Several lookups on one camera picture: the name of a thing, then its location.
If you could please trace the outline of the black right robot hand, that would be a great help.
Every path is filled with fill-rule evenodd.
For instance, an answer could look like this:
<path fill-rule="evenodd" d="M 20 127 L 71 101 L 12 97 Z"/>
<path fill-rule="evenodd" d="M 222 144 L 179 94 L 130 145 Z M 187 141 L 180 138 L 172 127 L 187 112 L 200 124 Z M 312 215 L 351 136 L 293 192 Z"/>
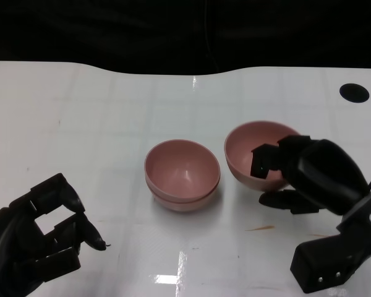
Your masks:
<path fill-rule="evenodd" d="M 250 174 L 265 179 L 279 171 L 292 187 L 265 190 L 259 202 L 293 214 L 327 209 L 344 215 L 370 193 L 355 161 L 335 143 L 309 136 L 287 136 L 277 145 L 263 144 L 252 151 Z"/>

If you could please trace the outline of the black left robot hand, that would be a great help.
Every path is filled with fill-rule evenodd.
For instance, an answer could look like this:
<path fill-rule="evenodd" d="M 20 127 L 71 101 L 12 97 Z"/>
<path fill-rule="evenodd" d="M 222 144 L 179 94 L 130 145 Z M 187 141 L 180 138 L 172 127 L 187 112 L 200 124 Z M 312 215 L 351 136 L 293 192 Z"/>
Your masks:
<path fill-rule="evenodd" d="M 44 234 L 36 223 L 64 206 L 72 216 Z M 0 296 L 28 296 L 80 268 L 80 246 L 108 247 L 85 215 L 75 189 L 58 173 L 0 209 Z"/>

